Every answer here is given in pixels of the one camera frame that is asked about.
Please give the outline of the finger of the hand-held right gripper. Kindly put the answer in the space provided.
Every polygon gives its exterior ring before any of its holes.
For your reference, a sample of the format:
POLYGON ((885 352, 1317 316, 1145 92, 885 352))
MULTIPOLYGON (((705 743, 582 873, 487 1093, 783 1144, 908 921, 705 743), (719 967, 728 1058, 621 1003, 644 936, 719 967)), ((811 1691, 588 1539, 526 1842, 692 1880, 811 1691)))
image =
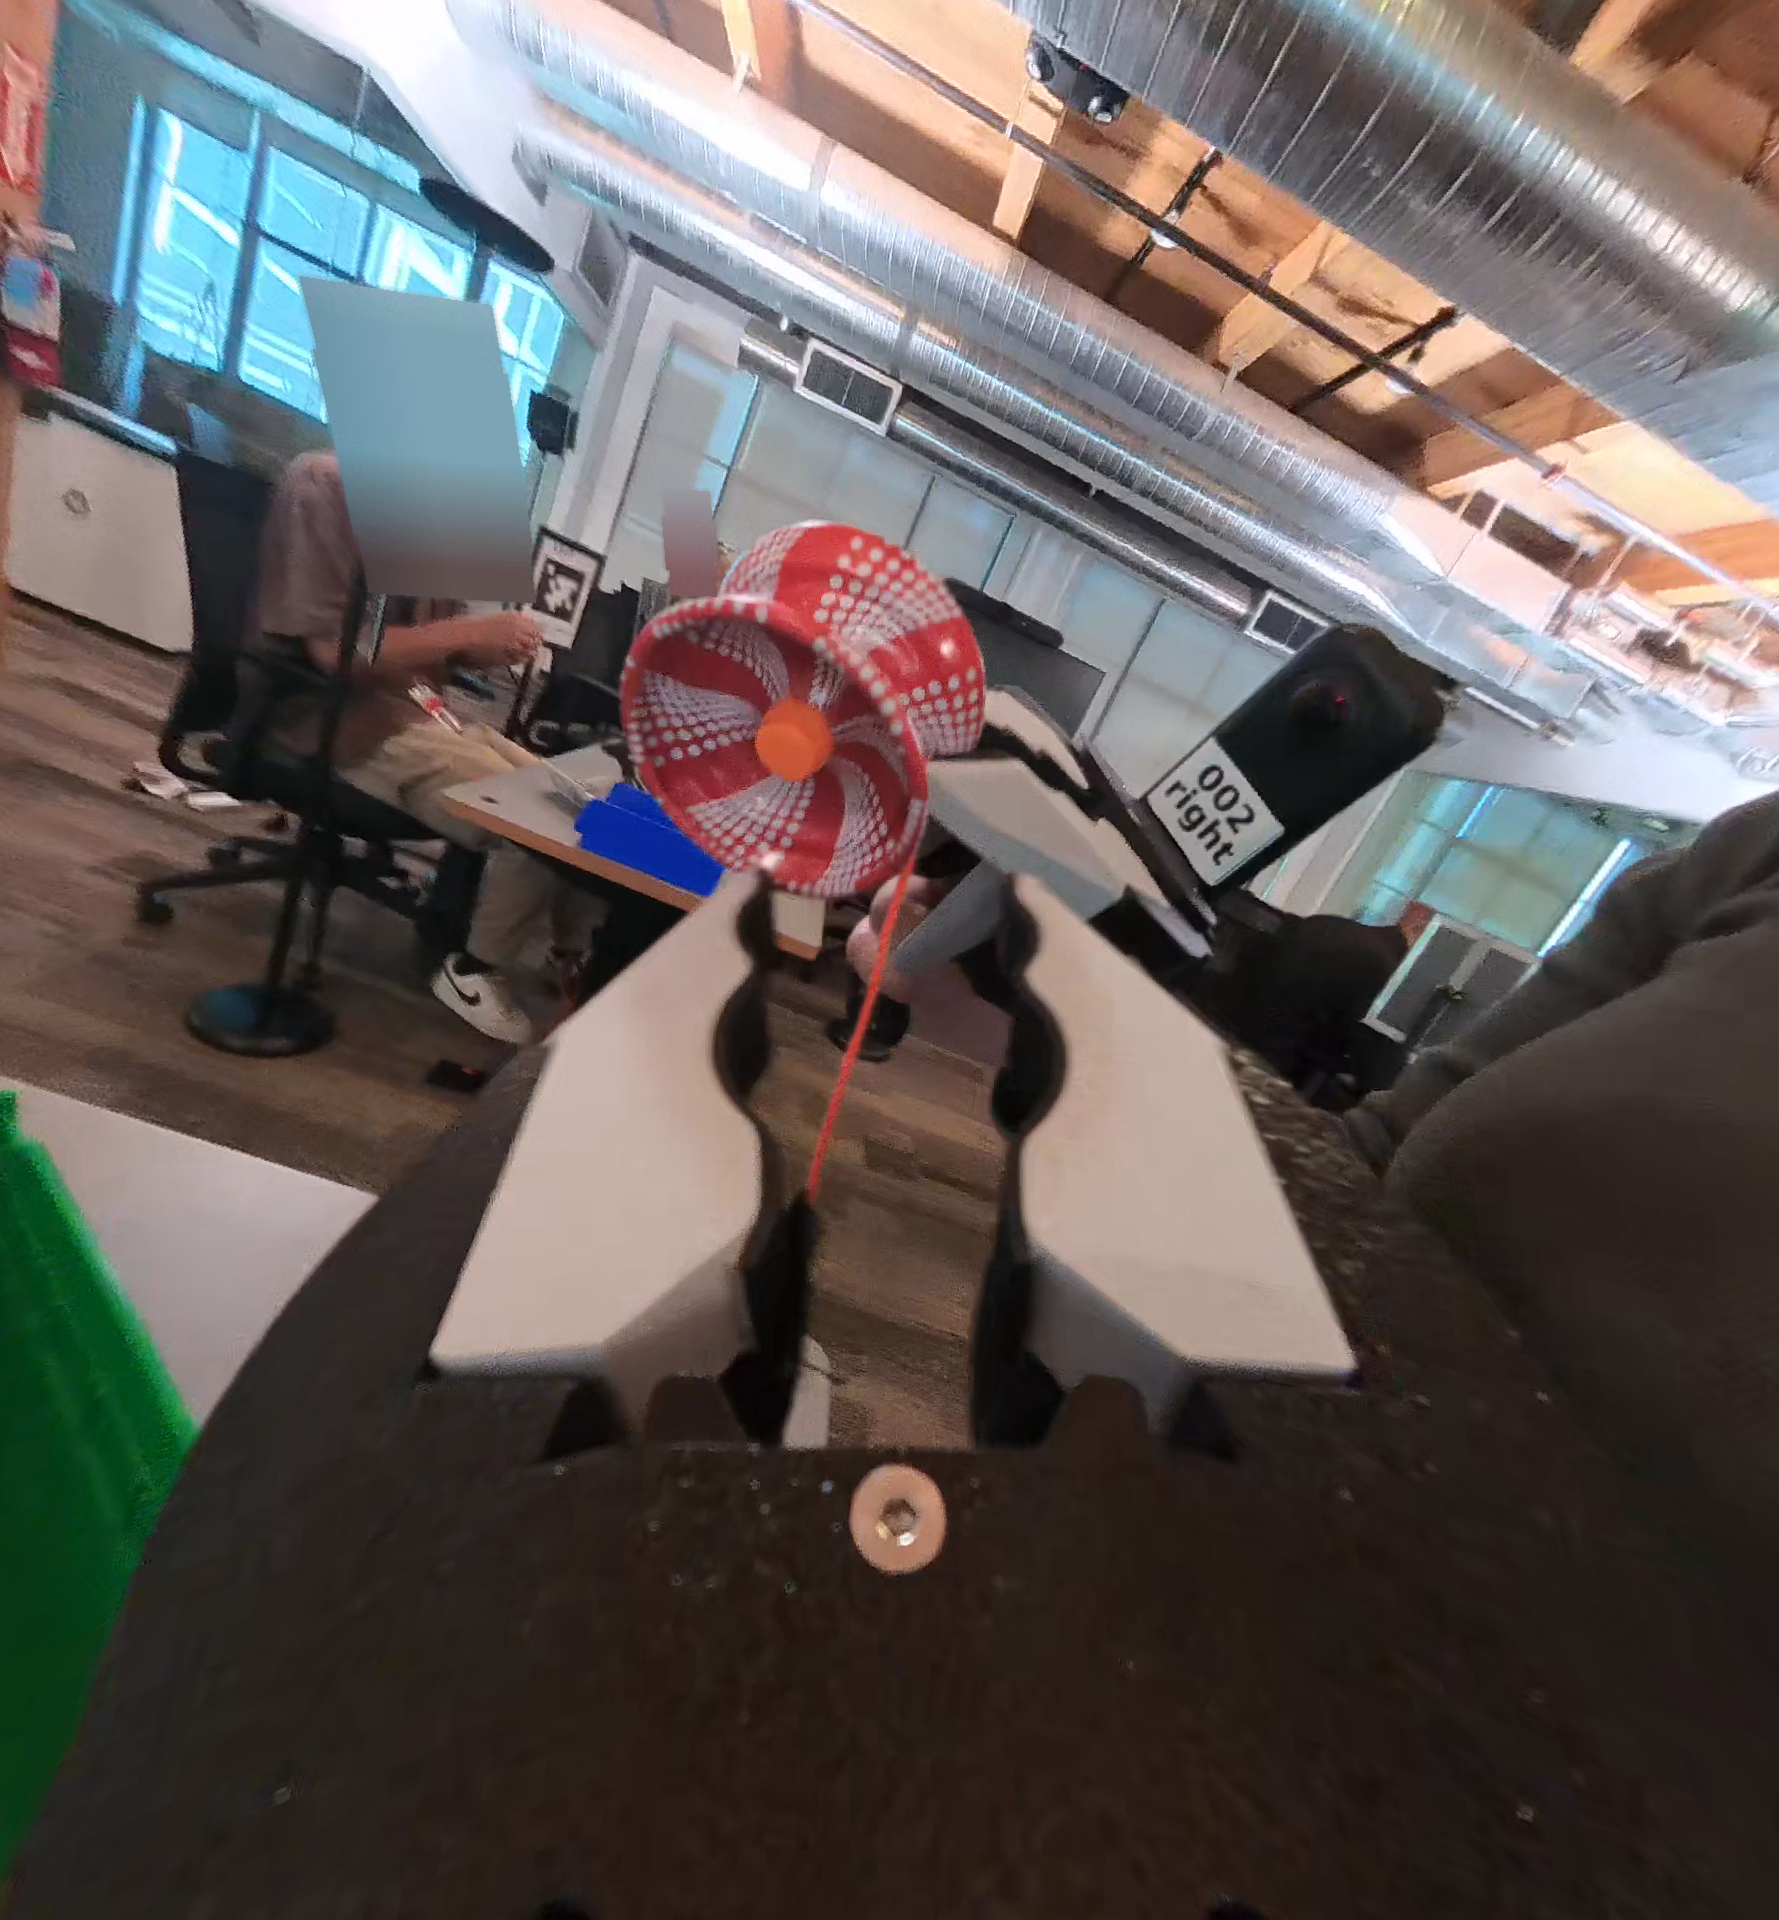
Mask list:
POLYGON ((1008 876, 976 862, 965 876, 909 876, 898 893, 885 881, 846 939, 853 977, 865 987, 879 972, 883 993, 941 993, 948 967, 998 926, 1008 876))
POLYGON ((1207 932, 1157 898, 1127 848, 1018 758, 930 765, 929 823, 974 852, 976 862, 996 864, 1008 876, 1008 898, 1015 881, 1032 878, 1130 956, 1214 953, 1207 932))

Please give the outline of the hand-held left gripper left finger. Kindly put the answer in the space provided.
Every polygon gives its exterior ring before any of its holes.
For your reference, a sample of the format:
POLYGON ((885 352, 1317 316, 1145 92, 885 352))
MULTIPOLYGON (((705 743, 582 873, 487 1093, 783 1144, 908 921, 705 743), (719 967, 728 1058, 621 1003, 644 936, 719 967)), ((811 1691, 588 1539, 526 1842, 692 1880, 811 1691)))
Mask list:
POLYGON ((766 1063, 770 892, 726 876, 572 1015, 430 1340, 440 1380, 590 1383, 634 1428, 663 1378, 780 1425, 780 1302, 762 1259, 779 1155, 747 1109, 766 1063))

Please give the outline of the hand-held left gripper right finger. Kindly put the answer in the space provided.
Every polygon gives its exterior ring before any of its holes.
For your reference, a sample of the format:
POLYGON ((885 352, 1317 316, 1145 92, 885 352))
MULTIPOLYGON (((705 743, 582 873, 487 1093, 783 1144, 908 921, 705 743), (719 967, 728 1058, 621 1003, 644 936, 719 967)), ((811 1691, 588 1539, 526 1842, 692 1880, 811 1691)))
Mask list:
POLYGON ((1002 884, 980 993, 1011 1023, 980 1432, 1045 1436, 1090 1378, 1157 1436, 1224 1436, 1221 1378, 1355 1383, 1221 1039, 1035 876, 1002 884))

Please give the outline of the red white yo-yo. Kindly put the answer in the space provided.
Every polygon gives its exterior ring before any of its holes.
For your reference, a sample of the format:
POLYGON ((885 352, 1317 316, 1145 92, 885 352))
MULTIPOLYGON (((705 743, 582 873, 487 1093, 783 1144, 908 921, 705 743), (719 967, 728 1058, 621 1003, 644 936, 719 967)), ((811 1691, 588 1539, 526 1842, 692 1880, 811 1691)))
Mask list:
POLYGON ((929 769, 971 754, 988 665, 951 587, 845 523, 760 536, 719 591, 673 603, 621 670, 634 771, 732 873, 866 898, 911 861, 929 769))

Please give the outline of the green plastic bin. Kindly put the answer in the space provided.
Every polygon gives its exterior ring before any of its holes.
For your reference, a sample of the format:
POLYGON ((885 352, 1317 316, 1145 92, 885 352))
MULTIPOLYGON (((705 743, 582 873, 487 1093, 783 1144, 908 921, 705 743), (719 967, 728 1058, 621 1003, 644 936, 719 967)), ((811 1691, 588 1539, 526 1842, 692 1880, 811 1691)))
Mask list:
POLYGON ((0 1089, 0 1880, 195 1436, 61 1171, 0 1089))

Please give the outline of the person's right forearm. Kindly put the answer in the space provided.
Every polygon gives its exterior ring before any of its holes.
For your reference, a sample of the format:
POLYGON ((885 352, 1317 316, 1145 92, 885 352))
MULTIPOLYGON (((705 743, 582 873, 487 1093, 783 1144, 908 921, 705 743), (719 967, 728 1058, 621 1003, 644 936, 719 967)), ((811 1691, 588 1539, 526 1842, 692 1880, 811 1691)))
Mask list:
POLYGON ((1779 789, 1630 868, 1588 923, 1347 1119, 1390 1193, 1545 1315, 1779 1319, 1779 789))

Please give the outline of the large blue parts bin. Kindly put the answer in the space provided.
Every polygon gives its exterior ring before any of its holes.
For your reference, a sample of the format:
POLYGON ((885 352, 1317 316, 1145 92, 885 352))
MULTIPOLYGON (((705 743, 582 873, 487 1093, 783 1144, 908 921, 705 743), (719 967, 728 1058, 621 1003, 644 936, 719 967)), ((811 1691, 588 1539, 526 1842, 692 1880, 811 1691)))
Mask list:
POLYGON ((582 851, 649 876, 684 895, 707 900, 722 864, 694 844, 647 790, 618 780, 576 811, 582 851))

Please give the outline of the grey work table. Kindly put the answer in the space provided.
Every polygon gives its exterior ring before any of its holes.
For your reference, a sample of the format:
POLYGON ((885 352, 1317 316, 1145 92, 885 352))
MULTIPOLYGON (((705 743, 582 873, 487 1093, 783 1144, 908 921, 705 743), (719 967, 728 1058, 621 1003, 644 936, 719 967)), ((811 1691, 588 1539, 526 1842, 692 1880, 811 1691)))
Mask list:
MULTIPOLYGON (((703 903, 701 893, 676 886, 626 862, 588 852, 582 846, 574 818, 561 800, 550 796, 551 792, 554 785, 536 765, 454 785, 442 792, 442 808, 453 822, 517 844, 578 876, 601 881, 609 890, 621 890, 629 898, 654 900, 681 912, 692 912, 703 903)), ((825 926, 825 901, 772 895, 775 940, 780 953, 792 961, 813 962, 821 956, 825 926)))

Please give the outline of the black white marker sign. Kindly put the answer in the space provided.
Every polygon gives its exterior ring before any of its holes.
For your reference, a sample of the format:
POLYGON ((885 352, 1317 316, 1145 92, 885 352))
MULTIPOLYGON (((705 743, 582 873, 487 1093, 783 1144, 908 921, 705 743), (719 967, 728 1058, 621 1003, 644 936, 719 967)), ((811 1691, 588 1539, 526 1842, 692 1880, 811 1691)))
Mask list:
POLYGON ((545 643, 574 643, 588 604, 601 587, 605 557, 548 526, 536 529, 533 548, 530 612, 545 643))

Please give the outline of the silver spiral air duct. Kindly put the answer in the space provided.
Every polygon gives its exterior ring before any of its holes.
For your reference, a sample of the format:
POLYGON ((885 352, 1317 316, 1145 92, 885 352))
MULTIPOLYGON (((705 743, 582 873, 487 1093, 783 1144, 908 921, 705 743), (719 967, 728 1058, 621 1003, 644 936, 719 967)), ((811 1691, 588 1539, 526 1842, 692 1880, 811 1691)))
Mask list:
POLYGON ((1326 611, 1656 685, 1637 626, 605 3, 449 3, 514 149, 618 225, 1326 611))

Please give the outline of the wide silver air duct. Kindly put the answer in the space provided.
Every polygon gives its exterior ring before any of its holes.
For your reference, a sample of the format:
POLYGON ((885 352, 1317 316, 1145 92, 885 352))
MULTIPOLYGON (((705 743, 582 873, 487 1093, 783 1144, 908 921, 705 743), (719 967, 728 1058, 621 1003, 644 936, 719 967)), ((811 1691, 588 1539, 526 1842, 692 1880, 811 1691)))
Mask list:
POLYGON ((1779 209, 1499 3, 1012 13, 1779 520, 1779 209))

